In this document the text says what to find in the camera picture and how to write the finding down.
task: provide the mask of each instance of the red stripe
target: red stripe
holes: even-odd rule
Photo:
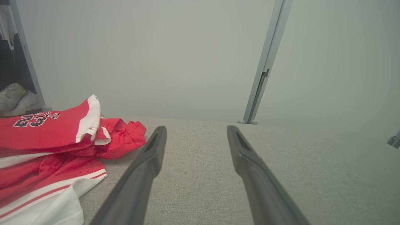
[[[17,211],[17,210],[19,210],[19,209],[21,209],[22,207],[24,207],[24,206],[26,206],[26,205],[28,205],[28,204],[30,204],[30,203],[32,203],[32,202],[34,202],[34,201],[40,199],[40,198],[43,198],[44,196],[47,196],[47,195],[49,195],[49,194],[51,194],[51,193],[54,193],[54,192],[56,192],[56,191],[65,189],[65,188],[67,188],[67,187],[69,187],[69,186],[70,186],[70,185],[65,185],[65,186],[63,186],[63,187],[59,187],[59,188],[56,188],[56,189],[54,189],[54,190],[48,191],[48,192],[46,192],[46,193],[44,193],[44,194],[42,194],[42,195],[39,195],[39,196],[37,196],[36,198],[32,198],[31,200],[25,202],[24,204],[22,204],[22,205],[20,205],[20,206],[18,206],[18,207],[16,207],[16,208],[14,208],[14,209],[12,209],[12,210],[6,212],[6,213],[3,214],[3,215],[0,215],[0,219],[3,218],[3,217],[5,217],[5,216],[7,216],[7,215],[9,215],[9,214],[11,214],[11,213],[13,213],[13,212],[15,212],[15,211]]]
[[[97,175],[97,176],[95,176],[95,177],[92,177],[91,179],[98,178],[99,176],[104,175],[104,174],[107,174],[107,172],[104,172],[104,173],[102,173],[102,174],[100,174],[100,175]]]

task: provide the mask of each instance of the gray carpet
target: gray carpet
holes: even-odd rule
[[[354,134],[205,121],[126,117],[168,130],[146,224],[252,224],[226,126],[236,125],[312,224],[400,224],[400,152]],[[85,224],[135,159],[104,160],[108,177],[80,198]]]

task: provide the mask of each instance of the white panel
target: white panel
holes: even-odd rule
[[[399,127],[399,1],[294,1],[257,112],[260,125],[355,132]]]
[[[243,117],[272,0],[17,0],[46,104],[106,117]]]

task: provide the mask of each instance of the folded clothing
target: folded clothing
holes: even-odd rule
[[[79,196],[107,176],[99,157],[146,143],[140,122],[103,118],[94,95],[69,110],[0,119],[0,127],[1,224],[82,224]]]

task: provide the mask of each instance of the sneaker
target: sneaker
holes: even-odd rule
[[[24,94],[26,94],[26,91],[21,85],[17,83],[10,84],[0,92],[0,112],[11,111]]]
[[[37,94],[32,93],[30,90],[26,92],[26,95],[18,102],[13,110],[10,112],[4,112],[5,117],[15,117],[19,115],[24,115],[26,111],[37,110],[42,106],[40,105],[39,98]]]

